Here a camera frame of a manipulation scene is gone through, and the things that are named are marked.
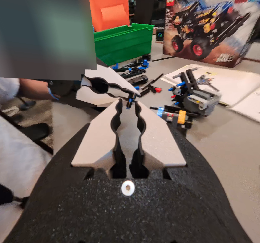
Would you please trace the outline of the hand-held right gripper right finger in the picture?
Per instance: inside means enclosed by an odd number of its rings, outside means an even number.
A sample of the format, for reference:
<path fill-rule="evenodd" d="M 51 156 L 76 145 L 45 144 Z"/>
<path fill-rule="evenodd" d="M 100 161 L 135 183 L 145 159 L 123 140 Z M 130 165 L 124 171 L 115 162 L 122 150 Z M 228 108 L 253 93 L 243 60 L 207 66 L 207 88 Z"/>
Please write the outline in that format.
<path fill-rule="evenodd" d="M 140 131 L 138 148 L 129 165 L 134 179 L 145 179 L 154 170 L 186 166 L 186 160 L 167 123 L 141 102 L 135 103 Z"/>

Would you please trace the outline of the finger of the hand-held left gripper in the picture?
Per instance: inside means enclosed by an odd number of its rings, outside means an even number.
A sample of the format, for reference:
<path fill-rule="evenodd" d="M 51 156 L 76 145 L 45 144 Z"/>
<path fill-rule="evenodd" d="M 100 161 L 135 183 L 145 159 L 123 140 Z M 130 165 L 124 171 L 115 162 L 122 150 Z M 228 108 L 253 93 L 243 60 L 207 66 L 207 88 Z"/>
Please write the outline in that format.
<path fill-rule="evenodd" d="M 109 84 L 102 78 L 83 78 L 81 87 L 76 92 L 76 99 L 91 104 L 91 107 L 108 107 L 118 99 L 128 101 L 129 98 L 114 96 L 108 92 Z"/>
<path fill-rule="evenodd" d="M 138 97 L 140 92 L 134 88 L 123 77 L 116 73 L 112 68 L 97 64 L 97 69 L 85 69 L 85 77 L 89 80 L 95 78 L 104 80 L 110 88 L 119 89 L 125 93 L 135 93 Z"/>

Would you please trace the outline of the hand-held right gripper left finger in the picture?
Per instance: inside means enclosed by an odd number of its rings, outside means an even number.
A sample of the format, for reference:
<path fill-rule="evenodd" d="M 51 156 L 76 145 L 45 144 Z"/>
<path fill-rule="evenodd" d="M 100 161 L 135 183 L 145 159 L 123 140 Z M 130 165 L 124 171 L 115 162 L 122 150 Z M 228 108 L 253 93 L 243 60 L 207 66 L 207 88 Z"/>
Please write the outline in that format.
<path fill-rule="evenodd" d="M 122 106 L 122 99 L 117 99 L 90 122 L 71 162 L 73 167 L 102 168 L 113 179 L 126 178 L 126 159 L 117 133 Z"/>

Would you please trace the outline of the person's left forearm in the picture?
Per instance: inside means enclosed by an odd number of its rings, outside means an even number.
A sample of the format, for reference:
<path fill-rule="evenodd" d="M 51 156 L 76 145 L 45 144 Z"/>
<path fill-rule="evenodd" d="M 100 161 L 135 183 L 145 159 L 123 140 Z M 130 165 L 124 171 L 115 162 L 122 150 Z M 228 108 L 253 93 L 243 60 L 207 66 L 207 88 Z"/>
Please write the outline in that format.
<path fill-rule="evenodd" d="M 25 97 L 32 100 L 59 100 L 60 98 L 60 96 L 51 93 L 47 82 L 19 79 L 19 83 L 19 97 Z"/>

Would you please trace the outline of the heap of black lego beams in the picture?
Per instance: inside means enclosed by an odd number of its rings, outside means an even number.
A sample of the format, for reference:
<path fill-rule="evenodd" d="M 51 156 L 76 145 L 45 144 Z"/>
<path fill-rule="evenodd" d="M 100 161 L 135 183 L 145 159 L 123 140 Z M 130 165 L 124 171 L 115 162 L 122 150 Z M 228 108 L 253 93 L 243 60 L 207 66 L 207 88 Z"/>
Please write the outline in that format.
<path fill-rule="evenodd" d="M 118 64 L 115 66 L 112 66 L 112 69 L 119 73 L 119 75 L 124 79 L 129 79 L 138 75 L 141 75 L 142 73 L 146 72 L 146 69 L 149 67 L 149 62 L 151 60 L 150 54 L 145 54 L 138 58 L 137 60 L 119 67 Z"/>

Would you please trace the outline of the black lego block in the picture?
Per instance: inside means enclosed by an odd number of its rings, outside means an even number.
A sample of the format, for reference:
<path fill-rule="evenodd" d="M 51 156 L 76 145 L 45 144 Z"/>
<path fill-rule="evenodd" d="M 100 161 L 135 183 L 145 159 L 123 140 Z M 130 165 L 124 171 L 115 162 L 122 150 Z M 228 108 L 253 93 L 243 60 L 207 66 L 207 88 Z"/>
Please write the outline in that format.
<path fill-rule="evenodd" d="M 128 80 L 128 82 L 132 86 L 139 86 L 139 85 L 146 84 L 148 82 L 148 77 L 146 75 L 141 75 Z"/>

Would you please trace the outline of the small lego beam assembly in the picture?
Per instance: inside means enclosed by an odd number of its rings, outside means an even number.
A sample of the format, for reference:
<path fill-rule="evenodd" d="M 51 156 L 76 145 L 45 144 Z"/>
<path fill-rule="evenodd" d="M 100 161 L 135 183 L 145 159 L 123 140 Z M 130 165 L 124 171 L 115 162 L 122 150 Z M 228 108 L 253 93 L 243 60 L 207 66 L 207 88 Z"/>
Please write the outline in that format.
<path fill-rule="evenodd" d="M 193 120 L 200 117 L 198 113 L 191 113 L 177 106 L 165 105 L 164 107 L 150 107 L 157 111 L 157 115 L 167 123 L 176 128 L 184 137 L 187 131 L 191 129 Z"/>

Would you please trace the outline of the grey lego beam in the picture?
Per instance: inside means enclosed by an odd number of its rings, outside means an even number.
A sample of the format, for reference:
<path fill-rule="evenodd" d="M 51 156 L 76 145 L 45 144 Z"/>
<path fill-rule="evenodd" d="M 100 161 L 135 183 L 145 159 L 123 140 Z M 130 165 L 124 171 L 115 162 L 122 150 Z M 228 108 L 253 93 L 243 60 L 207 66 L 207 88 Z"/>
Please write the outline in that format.
<path fill-rule="evenodd" d="M 146 83 L 146 85 L 144 87 L 141 87 L 141 90 L 145 90 L 145 89 L 149 88 L 154 82 L 155 82 L 155 80 L 151 79 L 150 81 L 148 81 Z"/>

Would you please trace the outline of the thin long black lego axle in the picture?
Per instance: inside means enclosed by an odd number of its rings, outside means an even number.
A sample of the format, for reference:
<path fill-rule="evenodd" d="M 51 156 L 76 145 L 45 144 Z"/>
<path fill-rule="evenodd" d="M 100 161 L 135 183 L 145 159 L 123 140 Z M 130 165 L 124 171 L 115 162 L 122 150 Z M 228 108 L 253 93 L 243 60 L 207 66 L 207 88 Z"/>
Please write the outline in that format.
<path fill-rule="evenodd" d="M 175 56 L 168 56 L 168 57 L 164 57 L 164 58 L 160 58 L 160 59 L 154 59 L 154 60 L 152 60 L 152 62 L 157 62 L 157 61 L 171 59 L 171 58 L 175 58 Z"/>

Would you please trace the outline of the grey black lego chassis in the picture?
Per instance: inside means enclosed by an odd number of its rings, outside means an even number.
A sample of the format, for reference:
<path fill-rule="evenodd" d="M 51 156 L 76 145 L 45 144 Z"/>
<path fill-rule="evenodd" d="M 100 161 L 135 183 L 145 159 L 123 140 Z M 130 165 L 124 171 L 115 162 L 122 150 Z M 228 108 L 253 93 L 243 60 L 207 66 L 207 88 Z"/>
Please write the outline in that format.
<path fill-rule="evenodd" d="M 213 78 L 207 77 L 209 72 L 199 78 L 194 77 L 193 72 L 198 69 L 198 67 L 188 68 L 178 74 L 165 75 L 164 78 L 168 81 L 180 78 L 180 82 L 169 89 L 173 94 L 171 98 L 175 106 L 207 117 L 213 112 L 222 95 L 220 90 L 212 85 Z"/>

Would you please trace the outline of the lego instruction booklet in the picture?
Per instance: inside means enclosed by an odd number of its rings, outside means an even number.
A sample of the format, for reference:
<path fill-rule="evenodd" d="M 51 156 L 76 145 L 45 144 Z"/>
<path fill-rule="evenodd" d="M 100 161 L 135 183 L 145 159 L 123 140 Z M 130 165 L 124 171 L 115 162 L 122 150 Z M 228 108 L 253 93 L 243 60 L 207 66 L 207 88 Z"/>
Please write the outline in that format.
<path fill-rule="evenodd" d="M 176 85 L 180 77 L 174 76 L 193 70 L 200 89 L 210 92 L 218 90 L 221 94 L 220 103 L 230 110 L 260 122 L 260 75 L 234 69 L 224 69 L 198 64 L 186 65 L 175 72 L 164 75 L 161 80 Z"/>

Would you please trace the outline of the lego set box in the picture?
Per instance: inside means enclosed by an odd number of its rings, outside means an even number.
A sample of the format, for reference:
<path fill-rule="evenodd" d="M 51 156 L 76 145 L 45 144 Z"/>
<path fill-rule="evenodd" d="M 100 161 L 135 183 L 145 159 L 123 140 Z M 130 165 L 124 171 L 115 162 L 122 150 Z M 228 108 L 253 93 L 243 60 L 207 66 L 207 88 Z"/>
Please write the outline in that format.
<path fill-rule="evenodd" d="M 259 23 L 259 0 L 165 0 L 163 54 L 233 68 Z"/>

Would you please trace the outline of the green plastic bin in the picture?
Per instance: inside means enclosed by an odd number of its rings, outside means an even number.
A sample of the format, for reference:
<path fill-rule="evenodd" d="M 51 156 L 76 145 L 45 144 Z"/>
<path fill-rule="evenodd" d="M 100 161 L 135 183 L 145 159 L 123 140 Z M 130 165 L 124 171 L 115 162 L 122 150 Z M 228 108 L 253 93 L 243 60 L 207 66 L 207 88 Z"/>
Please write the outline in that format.
<path fill-rule="evenodd" d="M 124 25 L 94 33 L 96 57 L 111 66 L 151 52 L 153 25 Z"/>

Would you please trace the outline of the black office chair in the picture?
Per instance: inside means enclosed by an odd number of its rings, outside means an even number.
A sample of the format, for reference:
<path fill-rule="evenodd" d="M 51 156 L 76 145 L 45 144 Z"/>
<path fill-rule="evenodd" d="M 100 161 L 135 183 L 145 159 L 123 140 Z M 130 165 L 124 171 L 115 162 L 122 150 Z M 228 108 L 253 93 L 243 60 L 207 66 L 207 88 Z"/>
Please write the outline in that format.
<path fill-rule="evenodd" d="M 21 97 L 18 97 L 19 100 L 21 100 L 23 103 L 17 107 L 14 106 L 12 108 L 8 108 L 5 110 L 0 110 L 0 115 L 2 118 L 4 118 L 8 123 L 10 123 L 12 126 L 14 126 L 17 130 L 19 130 L 21 133 L 23 133 L 25 136 L 27 136 L 30 140 L 32 140 L 34 143 L 36 143 L 38 146 L 40 146 L 43 150 L 53 155 L 53 149 L 49 147 L 47 144 L 45 144 L 42 140 L 48 137 L 51 134 L 51 128 L 47 123 L 39 123 L 39 124 L 33 124 L 28 127 L 23 127 L 19 125 L 23 120 L 23 116 L 21 114 L 15 114 L 9 116 L 7 114 L 8 111 L 26 111 L 36 105 L 36 101 L 30 100 L 25 101 Z"/>

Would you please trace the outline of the person's grey shirt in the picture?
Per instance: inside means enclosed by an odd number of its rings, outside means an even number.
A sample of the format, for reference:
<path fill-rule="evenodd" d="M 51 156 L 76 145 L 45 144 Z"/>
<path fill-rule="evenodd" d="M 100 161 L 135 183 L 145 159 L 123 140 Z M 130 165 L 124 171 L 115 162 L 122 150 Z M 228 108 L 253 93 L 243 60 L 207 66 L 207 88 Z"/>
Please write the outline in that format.
<path fill-rule="evenodd" d="M 19 79 L 0 78 L 1 105 L 19 92 Z M 38 178 L 51 160 L 43 150 L 8 121 L 0 120 L 0 241 L 3 242 L 20 218 L 23 210 L 14 196 L 31 194 Z"/>

